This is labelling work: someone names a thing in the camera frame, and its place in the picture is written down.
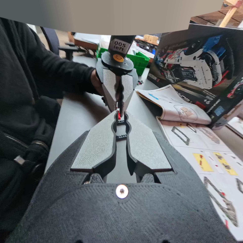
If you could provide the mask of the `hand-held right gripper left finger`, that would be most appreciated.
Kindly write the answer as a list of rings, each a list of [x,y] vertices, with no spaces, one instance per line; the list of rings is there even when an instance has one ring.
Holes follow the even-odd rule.
[[[118,111],[91,128],[73,160],[70,170],[106,177],[116,165]]]

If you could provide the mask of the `lego instruction booklet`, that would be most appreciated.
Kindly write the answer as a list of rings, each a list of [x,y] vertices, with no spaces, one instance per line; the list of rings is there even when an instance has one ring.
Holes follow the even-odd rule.
[[[205,111],[184,101],[171,85],[135,91],[156,116],[167,141],[205,184],[226,228],[242,242],[242,160],[207,126],[211,119]]]

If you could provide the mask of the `document holder stand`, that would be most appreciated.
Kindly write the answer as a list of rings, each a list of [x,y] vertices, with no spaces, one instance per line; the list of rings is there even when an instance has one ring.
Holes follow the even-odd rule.
[[[239,117],[232,118],[227,124],[227,128],[243,139],[243,120]]]

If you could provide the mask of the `black office chair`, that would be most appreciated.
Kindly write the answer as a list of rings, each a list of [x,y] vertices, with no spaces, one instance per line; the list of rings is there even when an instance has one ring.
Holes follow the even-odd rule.
[[[40,27],[49,46],[51,52],[56,55],[59,55],[59,51],[64,51],[66,53],[65,59],[71,60],[73,59],[73,53],[84,53],[85,50],[80,47],[75,46],[74,43],[65,43],[65,46],[60,46],[59,39],[54,29],[50,29],[47,27]]]

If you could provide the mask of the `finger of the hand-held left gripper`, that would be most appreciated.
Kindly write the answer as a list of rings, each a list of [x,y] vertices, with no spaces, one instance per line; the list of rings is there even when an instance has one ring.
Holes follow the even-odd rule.
[[[116,75],[109,69],[103,69],[103,84],[104,98],[111,112],[116,110]]]
[[[120,79],[120,114],[124,115],[133,94],[133,77],[122,75]]]

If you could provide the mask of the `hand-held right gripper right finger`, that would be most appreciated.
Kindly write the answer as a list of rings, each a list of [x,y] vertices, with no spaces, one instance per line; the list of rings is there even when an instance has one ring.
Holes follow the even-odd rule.
[[[129,112],[124,113],[127,143],[126,156],[130,175],[170,172],[172,166],[152,129]]]

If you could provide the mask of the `person's black jacket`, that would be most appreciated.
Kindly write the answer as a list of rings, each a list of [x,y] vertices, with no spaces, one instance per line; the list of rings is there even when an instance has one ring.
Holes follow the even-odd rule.
[[[1,17],[1,242],[44,174],[60,105],[40,87],[63,91],[52,80],[56,57],[26,23]]]

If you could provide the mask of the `person's left hand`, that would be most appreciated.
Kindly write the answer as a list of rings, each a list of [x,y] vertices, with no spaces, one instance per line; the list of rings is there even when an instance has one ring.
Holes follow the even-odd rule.
[[[104,92],[102,89],[102,83],[99,78],[96,76],[96,69],[94,69],[90,76],[91,84],[93,85],[94,89],[96,90],[96,94],[100,96],[104,96]]]

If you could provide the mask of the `black rectangular lego frame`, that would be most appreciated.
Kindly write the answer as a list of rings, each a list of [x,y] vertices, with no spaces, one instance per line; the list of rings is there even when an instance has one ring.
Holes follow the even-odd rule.
[[[123,141],[127,139],[125,120],[117,121],[116,141]]]

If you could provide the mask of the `green plastic bin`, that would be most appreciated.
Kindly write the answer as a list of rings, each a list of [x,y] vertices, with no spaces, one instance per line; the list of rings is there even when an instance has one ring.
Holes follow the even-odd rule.
[[[101,58],[101,54],[105,51],[108,51],[108,49],[98,46],[97,50],[95,51],[95,57]],[[127,54],[127,57],[133,62],[138,76],[142,76],[150,58],[141,52],[136,52],[135,55]]]

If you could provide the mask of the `background storage shelves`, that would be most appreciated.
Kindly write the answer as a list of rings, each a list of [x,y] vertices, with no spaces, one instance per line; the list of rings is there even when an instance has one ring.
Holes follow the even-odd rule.
[[[137,45],[137,48],[139,48],[140,52],[145,53],[151,53],[151,55],[155,55],[156,50],[159,45],[159,37],[156,35],[137,35],[135,37],[135,42]]]

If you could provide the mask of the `lego set cardboard box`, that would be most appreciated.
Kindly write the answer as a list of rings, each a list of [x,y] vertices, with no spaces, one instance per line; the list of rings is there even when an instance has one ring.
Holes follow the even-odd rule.
[[[211,129],[221,129],[242,109],[243,30],[189,24],[163,34],[147,79],[202,108]]]

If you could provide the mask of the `person's left forearm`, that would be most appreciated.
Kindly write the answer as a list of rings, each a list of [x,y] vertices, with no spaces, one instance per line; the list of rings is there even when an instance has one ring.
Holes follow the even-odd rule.
[[[98,94],[95,85],[92,84],[94,67],[86,64],[71,62],[60,57],[53,59],[51,68],[52,80],[66,92],[87,92]]]

